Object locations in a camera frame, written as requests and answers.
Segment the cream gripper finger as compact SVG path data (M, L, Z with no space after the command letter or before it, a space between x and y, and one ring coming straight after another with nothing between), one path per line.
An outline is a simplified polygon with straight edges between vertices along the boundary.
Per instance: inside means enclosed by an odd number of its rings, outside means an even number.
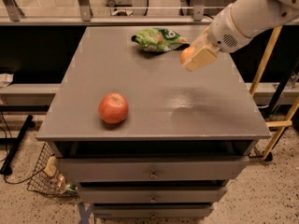
M206 28L197 38L191 43L191 46L200 49L206 47L209 44L207 39L208 28Z
M200 49L195 49L191 59L182 66L190 72L193 72L208 64L214 63L218 56L219 49L214 46L206 46Z

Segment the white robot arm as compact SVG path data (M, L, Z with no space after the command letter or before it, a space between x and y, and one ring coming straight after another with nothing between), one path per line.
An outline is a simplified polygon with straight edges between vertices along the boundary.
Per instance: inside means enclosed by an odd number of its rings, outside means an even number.
M233 53L255 36L299 17L299 0L236 0L222 10L180 55L193 72L214 63L219 52Z

